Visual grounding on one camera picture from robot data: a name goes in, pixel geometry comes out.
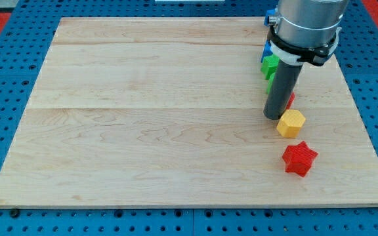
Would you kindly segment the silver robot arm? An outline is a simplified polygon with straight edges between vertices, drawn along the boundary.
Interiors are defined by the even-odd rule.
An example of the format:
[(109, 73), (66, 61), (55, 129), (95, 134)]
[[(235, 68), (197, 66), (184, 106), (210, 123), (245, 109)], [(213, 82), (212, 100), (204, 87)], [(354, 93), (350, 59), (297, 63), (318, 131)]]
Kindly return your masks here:
[(279, 0), (268, 23), (283, 42), (318, 48), (334, 38), (347, 5), (348, 0)]

